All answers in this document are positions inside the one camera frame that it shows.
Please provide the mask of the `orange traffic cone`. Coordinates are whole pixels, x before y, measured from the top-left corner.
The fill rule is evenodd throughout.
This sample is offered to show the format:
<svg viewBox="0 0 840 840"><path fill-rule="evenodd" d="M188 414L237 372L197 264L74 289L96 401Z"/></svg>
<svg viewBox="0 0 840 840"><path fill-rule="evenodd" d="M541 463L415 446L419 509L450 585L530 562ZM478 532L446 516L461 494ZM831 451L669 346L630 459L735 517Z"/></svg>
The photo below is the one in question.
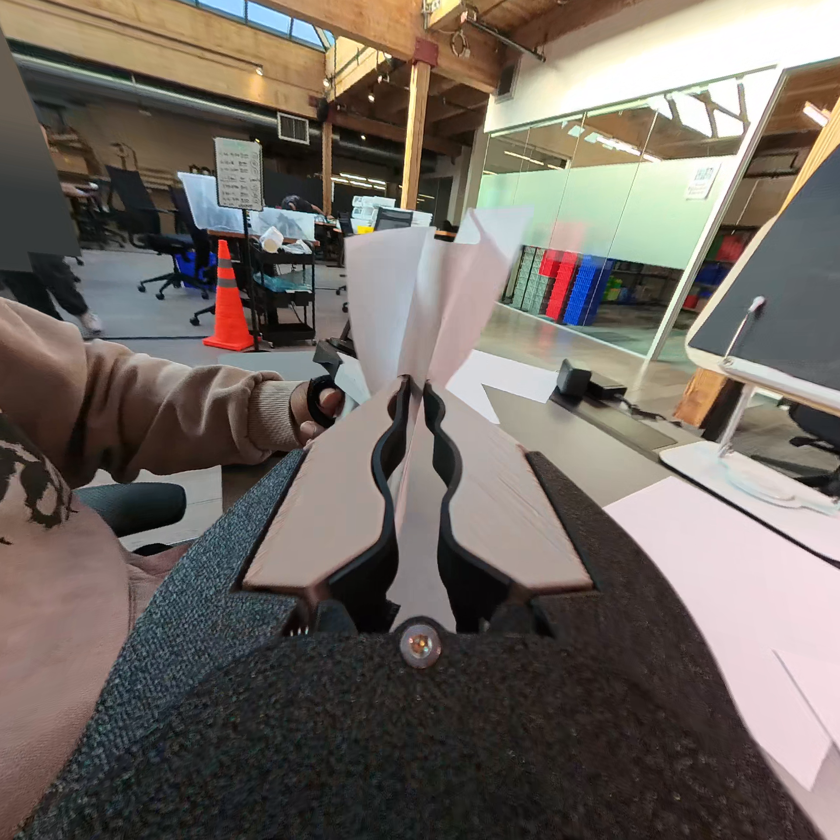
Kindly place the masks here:
<svg viewBox="0 0 840 840"><path fill-rule="evenodd" d="M213 334L203 344L220 350L244 352L258 347L256 336L249 330L240 296L228 242L217 242L217 285Z"/></svg>

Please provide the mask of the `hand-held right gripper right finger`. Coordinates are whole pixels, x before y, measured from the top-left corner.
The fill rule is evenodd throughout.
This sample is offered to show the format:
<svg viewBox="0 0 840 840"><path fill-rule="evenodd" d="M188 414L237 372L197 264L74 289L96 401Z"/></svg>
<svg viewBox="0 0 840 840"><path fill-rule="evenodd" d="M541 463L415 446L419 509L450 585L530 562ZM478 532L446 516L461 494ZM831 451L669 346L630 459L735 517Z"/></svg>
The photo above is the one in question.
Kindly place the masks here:
<svg viewBox="0 0 840 840"><path fill-rule="evenodd" d="M507 603L593 592L576 538L528 452L445 388L423 390L433 467L444 482L437 568L457 627L485 627Z"/></svg>

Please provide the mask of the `black utility cart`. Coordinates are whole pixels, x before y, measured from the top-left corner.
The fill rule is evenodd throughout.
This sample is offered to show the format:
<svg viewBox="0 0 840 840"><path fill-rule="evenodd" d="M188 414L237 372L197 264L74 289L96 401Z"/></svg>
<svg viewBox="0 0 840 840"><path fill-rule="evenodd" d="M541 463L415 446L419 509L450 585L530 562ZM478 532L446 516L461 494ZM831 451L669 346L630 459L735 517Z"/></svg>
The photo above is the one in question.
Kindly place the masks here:
<svg viewBox="0 0 840 840"><path fill-rule="evenodd" d="M293 345L315 346L316 261L310 245L299 239L272 252L252 238L248 255L252 260L262 340L275 350Z"/></svg>

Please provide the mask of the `white paper sheet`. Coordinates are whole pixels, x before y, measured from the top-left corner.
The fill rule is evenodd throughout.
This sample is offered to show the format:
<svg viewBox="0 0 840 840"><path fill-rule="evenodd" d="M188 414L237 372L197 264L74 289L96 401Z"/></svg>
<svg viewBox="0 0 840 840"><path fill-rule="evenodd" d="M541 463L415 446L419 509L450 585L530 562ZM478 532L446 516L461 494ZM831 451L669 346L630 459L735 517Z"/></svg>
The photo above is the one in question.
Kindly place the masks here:
<svg viewBox="0 0 840 840"><path fill-rule="evenodd" d="M811 790L835 746L774 650L839 663L838 569L677 478L605 510L688 609L754 740Z"/></svg>
<svg viewBox="0 0 840 840"><path fill-rule="evenodd" d="M558 375L558 370L546 370L492 353L472 350L450 378L446 389L485 419L498 425L499 418L486 392L487 385L501 392L545 404L555 389Z"/></svg>
<svg viewBox="0 0 840 840"><path fill-rule="evenodd" d="M354 350L371 396L399 377L411 379L407 451L426 382L447 385L476 347L531 219L530 206L470 209L449 244L430 227L350 242Z"/></svg>
<svg viewBox="0 0 840 840"><path fill-rule="evenodd" d="M774 653L793 680L829 739L839 747L839 664L813 655L776 649Z"/></svg>

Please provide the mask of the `shelf with storage bins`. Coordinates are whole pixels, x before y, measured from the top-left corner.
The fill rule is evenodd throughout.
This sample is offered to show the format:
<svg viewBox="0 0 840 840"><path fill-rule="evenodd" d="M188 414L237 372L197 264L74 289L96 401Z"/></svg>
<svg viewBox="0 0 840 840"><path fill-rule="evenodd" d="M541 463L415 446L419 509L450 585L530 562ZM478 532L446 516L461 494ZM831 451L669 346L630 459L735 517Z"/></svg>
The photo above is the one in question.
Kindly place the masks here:
<svg viewBox="0 0 840 840"><path fill-rule="evenodd" d="M682 305L682 311L699 313L758 232L756 226L722 225L712 239Z"/></svg>

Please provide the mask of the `clear storage bin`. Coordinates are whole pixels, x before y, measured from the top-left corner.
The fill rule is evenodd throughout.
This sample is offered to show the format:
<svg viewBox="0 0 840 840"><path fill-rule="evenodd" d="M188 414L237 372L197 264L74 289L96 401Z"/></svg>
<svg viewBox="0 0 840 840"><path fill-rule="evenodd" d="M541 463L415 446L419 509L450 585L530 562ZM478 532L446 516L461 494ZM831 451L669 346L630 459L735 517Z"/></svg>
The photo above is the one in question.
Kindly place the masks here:
<svg viewBox="0 0 840 840"><path fill-rule="evenodd" d="M257 237L265 236L274 228L278 236L307 242L316 239L314 226L318 218L316 214L271 207L265 207L260 212L248 212L249 228Z"/></svg>

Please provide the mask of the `skylight window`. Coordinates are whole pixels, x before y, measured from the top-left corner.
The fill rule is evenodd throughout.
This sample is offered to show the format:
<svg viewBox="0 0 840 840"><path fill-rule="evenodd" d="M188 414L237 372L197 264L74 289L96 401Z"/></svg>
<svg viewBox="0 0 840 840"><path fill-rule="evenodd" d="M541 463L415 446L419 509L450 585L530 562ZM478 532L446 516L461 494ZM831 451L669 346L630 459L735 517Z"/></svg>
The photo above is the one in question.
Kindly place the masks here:
<svg viewBox="0 0 840 840"><path fill-rule="evenodd" d="M335 46L327 29L252 1L184 1L185 5L255 28L321 53Z"/></svg>

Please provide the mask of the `black mesh office chair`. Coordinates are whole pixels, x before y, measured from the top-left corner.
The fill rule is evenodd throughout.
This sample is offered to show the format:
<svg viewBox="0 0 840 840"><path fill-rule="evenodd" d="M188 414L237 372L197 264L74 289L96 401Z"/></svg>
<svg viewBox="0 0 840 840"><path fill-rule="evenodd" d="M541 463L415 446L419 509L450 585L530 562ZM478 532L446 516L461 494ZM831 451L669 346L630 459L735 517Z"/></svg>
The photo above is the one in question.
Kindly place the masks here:
<svg viewBox="0 0 840 840"><path fill-rule="evenodd" d="M183 520L187 506L185 489L171 482L90 486L74 494L118 538L174 525Z"/></svg>

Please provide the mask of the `stack of coloured plastic crates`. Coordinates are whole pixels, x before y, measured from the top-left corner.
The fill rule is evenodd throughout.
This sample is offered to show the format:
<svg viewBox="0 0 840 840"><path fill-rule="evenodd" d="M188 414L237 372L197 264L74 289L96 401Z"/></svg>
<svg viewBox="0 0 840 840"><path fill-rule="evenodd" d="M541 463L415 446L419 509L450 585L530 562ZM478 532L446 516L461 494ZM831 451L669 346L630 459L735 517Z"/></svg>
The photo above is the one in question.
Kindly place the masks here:
<svg viewBox="0 0 840 840"><path fill-rule="evenodd" d="M606 294L615 260L556 248L523 246L501 302L568 327L589 327Z"/></svg>

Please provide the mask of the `person's left forearm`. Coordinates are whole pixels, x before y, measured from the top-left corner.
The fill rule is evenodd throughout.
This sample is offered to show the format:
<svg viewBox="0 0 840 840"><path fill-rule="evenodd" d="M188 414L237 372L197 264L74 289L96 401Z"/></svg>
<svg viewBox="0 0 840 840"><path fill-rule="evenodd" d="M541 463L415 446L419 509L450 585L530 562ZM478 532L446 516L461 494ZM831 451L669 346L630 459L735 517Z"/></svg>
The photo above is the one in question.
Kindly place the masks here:
<svg viewBox="0 0 840 840"><path fill-rule="evenodd" d="M302 445L304 382L135 353L2 299L2 488L34 467L86 485L252 466Z"/></svg>

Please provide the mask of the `white notice board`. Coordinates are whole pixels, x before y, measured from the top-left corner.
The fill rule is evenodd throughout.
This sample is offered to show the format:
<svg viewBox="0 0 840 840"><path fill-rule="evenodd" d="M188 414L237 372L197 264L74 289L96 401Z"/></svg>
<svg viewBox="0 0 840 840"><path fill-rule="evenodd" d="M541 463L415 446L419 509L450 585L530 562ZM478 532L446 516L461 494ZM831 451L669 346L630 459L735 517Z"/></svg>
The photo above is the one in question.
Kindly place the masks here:
<svg viewBox="0 0 840 840"><path fill-rule="evenodd" d="M263 149L259 142L215 137L217 204L247 212L265 206Z"/></svg>

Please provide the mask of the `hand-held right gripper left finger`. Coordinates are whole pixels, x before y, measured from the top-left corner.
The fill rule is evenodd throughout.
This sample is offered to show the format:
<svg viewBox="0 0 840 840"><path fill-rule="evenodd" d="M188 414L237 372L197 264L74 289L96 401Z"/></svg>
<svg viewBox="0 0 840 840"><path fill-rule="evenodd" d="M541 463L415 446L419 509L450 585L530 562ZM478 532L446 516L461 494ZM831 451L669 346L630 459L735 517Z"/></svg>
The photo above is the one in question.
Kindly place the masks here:
<svg viewBox="0 0 840 840"><path fill-rule="evenodd" d="M357 624L393 622L389 479L406 454L411 398L400 376L314 440L248 558L245 591L294 597L310 614L340 602Z"/></svg>

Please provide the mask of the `frosted glass partition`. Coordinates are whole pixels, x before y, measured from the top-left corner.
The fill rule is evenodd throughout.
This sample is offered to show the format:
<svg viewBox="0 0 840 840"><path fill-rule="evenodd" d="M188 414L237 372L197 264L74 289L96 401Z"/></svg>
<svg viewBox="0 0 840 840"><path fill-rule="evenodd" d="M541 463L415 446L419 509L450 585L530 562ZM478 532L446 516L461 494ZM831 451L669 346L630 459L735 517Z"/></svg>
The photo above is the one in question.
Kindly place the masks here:
<svg viewBox="0 0 840 840"><path fill-rule="evenodd" d="M616 262L589 327L501 304L637 356L664 354L673 329L684 333L693 319L679 310L781 82L776 68L753 70L491 133L478 207L532 208L519 252L531 245ZM687 201L692 171L706 160L721 162L709 197Z"/></svg>

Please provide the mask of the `person's left hand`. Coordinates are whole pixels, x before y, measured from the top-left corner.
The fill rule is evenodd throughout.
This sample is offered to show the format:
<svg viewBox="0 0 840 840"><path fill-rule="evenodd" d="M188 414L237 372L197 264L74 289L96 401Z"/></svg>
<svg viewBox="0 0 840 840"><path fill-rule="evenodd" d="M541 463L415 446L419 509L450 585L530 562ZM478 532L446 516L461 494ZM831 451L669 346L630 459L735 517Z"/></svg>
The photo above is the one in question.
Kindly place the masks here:
<svg viewBox="0 0 840 840"><path fill-rule="evenodd" d="M331 428L341 415L345 393L325 377L323 381L302 381L290 397L290 415L299 444L310 442Z"/></svg>

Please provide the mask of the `white stand with black board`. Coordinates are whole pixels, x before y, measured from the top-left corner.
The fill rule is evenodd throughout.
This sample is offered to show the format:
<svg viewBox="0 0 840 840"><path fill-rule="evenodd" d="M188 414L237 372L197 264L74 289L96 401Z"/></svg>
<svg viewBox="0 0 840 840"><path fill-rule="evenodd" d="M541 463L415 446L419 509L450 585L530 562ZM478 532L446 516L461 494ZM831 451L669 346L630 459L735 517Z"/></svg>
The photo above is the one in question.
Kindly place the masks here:
<svg viewBox="0 0 840 840"><path fill-rule="evenodd" d="M686 350L697 366L742 386L720 439L659 455L675 473L835 568L838 500L741 455L732 440L757 390L839 416L838 155L836 148L819 166L689 331Z"/></svg>

